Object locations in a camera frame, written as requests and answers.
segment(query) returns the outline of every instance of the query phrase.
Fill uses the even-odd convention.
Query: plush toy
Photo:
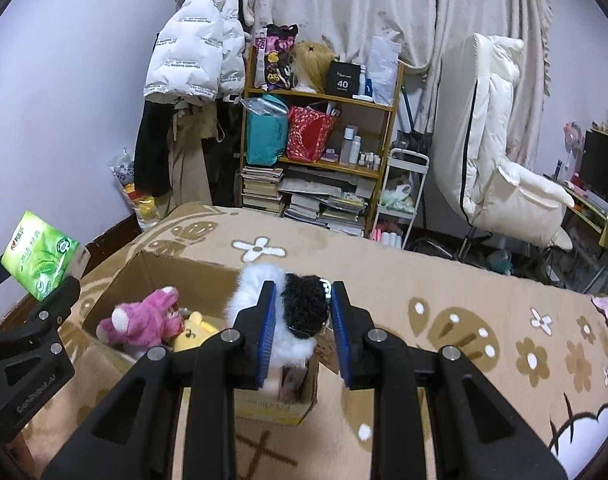
[[[315,351],[315,336],[328,320],[328,285],[318,276],[298,276],[271,264],[248,265],[239,273],[238,289],[226,306],[227,326],[233,326],[240,310],[257,304],[265,281],[276,287],[270,367],[305,368]]]
[[[173,341],[173,352],[181,352],[200,346],[210,336],[219,332],[212,324],[204,321],[202,314],[193,312],[184,321],[184,331]]]
[[[100,321],[95,335],[104,344],[152,348],[182,331],[182,317],[175,305],[179,294],[166,286],[141,303],[122,303],[111,317]]]

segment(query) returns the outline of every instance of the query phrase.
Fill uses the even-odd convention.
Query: yellow plush toy
[[[184,321],[184,331],[173,341],[173,352],[181,352],[200,346],[210,336],[219,332],[212,324],[204,321],[202,314],[193,312]]]

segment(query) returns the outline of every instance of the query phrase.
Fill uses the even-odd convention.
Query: red bag
[[[337,117],[310,108],[293,106],[289,110],[289,139],[286,155],[290,160],[316,162],[324,152],[328,135]]]

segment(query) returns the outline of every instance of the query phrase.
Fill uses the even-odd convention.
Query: beige blanket
[[[142,250],[236,269],[271,262],[343,280],[353,304],[409,345],[460,346],[559,455],[570,478],[608,434],[608,329],[587,296],[289,219],[193,203],[82,280],[81,298],[60,331],[76,375],[24,430],[40,469],[130,366],[81,324],[114,275]],[[372,393],[348,392],[321,367],[318,401],[296,428],[239,419],[240,477],[368,478]],[[426,419],[425,403],[422,411]],[[433,478],[429,433],[425,441]]]

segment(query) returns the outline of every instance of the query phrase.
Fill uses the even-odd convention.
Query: jacket
[[[244,31],[238,8],[239,0],[185,0],[159,33],[144,97],[155,103],[202,105],[241,94]]]

